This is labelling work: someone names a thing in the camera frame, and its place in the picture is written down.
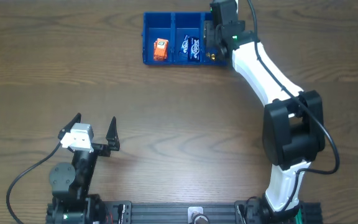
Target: blue packet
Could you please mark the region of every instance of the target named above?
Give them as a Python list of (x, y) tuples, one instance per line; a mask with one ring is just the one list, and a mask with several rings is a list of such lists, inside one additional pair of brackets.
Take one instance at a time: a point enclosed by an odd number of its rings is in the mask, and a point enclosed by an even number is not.
[(188, 39), (188, 60), (200, 61), (200, 40), (197, 37), (189, 37)]
[(187, 57), (188, 55), (188, 39), (189, 36), (185, 35), (185, 39), (183, 40), (183, 43), (181, 44), (179, 55), (182, 57)]

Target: wooden tabletop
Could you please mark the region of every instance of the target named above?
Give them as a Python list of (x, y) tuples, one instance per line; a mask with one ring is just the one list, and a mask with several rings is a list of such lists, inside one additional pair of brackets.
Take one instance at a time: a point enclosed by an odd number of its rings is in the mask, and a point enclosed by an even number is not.
[[(132, 202), (234, 202), (270, 181), (263, 106), (236, 72), (142, 63), (144, 11), (207, 11), (209, 0), (0, 1), (0, 223), (6, 190), (49, 154), (77, 112), (105, 142), (117, 117), (121, 150), (101, 157), (91, 193)], [(325, 223), (358, 223), (358, 1), (254, 1), (259, 37), (282, 72), (323, 98), (340, 170), (306, 174), (300, 199)], [(248, 5), (239, 14), (252, 28)], [(43, 223), (59, 150), (14, 187), (25, 223)], [(332, 169), (329, 146), (312, 167)]]

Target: blue tray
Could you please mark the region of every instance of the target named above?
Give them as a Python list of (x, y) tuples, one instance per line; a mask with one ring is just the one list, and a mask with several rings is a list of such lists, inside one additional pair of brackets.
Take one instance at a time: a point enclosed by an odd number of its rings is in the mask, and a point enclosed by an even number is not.
[[(205, 56), (215, 54), (217, 49), (206, 49), (203, 42), (204, 21), (211, 21), (210, 12), (145, 12), (143, 23), (143, 62), (146, 65), (225, 65), (226, 62), (212, 61)], [(200, 39), (200, 61), (192, 62), (180, 56), (179, 51), (185, 35)], [(168, 58), (161, 62), (153, 59), (154, 42), (157, 38), (167, 39)]]

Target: wood grain surface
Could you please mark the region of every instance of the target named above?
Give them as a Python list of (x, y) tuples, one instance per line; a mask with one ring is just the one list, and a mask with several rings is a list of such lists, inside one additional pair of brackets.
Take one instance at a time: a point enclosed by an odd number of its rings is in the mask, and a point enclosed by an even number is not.
[[(237, 73), (142, 63), (144, 11), (207, 11), (208, 0), (0, 1), (0, 223), (13, 223), (12, 180), (52, 151), (80, 112), (95, 142), (117, 117), (121, 150), (99, 158), (91, 193), (132, 202), (233, 202), (262, 195), (271, 165), (263, 107)], [(358, 223), (358, 1), (254, 1), (260, 39), (282, 72), (323, 97), (337, 174), (305, 175), (300, 198), (325, 223)], [(251, 29), (245, 1), (240, 18)], [(11, 195), (18, 217), (43, 223), (59, 150)], [(329, 146), (312, 167), (331, 169)]]

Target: blue wrapper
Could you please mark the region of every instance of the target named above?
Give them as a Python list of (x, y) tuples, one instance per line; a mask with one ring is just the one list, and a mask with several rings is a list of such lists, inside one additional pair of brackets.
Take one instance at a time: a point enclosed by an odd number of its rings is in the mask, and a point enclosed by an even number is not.
[(185, 39), (183, 40), (183, 43), (181, 44), (179, 55), (182, 57), (187, 57), (188, 55), (188, 39), (189, 36), (185, 35)]
[(188, 60), (199, 62), (200, 61), (200, 40), (197, 37), (190, 37), (188, 40)]

